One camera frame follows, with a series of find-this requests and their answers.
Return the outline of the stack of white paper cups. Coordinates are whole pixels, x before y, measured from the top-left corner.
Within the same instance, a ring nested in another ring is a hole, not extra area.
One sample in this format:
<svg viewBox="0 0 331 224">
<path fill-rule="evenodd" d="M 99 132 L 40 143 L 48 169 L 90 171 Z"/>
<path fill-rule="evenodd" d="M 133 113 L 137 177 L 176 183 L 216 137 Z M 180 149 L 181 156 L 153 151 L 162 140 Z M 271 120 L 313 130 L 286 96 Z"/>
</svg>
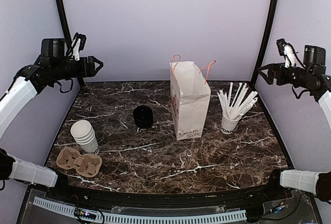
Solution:
<svg viewBox="0 0 331 224">
<path fill-rule="evenodd" d="M 96 138 L 95 131 L 91 123 L 87 120 L 80 120 L 75 122 L 71 128 L 70 133 L 76 143 L 89 154 L 99 154 L 99 144 Z"/>
</svg>

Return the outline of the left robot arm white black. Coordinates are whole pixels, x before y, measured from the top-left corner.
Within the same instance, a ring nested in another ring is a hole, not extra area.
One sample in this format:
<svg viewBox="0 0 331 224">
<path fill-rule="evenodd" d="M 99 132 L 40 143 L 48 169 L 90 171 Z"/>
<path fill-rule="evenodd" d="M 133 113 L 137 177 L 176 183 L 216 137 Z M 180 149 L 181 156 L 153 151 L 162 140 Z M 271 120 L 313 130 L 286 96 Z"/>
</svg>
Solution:
<svg viewBox="0 0 331 224">
<path fill-rule="evenodd" d="M 86 36 L 76 33 L 72 43 L 61 38 L 43 39 L 41 52 L 32 65 L 21 68 L 13 78 L 9 89 L 1 97 L 1 135 L 4 135 L 23 108 L 46 87 L 54 87 L 61 80 L 94 77 L 103 67 L 103 62 L 94 56 L 81 57 Z M 32 185 L 52 188 L 62 201 L 73 197 L 58 172 L 36 165 L 1 149 L 1 181 L 16 180 Z"/>
</svg>

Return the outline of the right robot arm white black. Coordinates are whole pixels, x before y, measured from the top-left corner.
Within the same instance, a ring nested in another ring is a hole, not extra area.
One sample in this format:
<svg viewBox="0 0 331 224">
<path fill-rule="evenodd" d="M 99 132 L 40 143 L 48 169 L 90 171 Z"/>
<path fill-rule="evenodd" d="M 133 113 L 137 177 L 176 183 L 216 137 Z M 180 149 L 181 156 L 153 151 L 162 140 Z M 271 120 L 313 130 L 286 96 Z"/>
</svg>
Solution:
<svg viewBox="0 0 331 224">
<path fill-rule="evenodd" d="M 284 62 L 259 67 L 258 74 L 269 85 L 274 81 L 278 86 L 292 85 L 296 99 L 308 92 L 319 104 L 330 124 L 330 76 L 325 74 L 326 50 L 306 45 L 304 59 L 300 61 L 290 43 L 280 39 L 276 44 L 279 54 L 284 57 Z M 269 200 L 275 200 L 283 193 L 284 188 L 307 192 L 330 204 L 330 172 L 275 169 L 264 188 L 264 196 Z"/>
</svg>

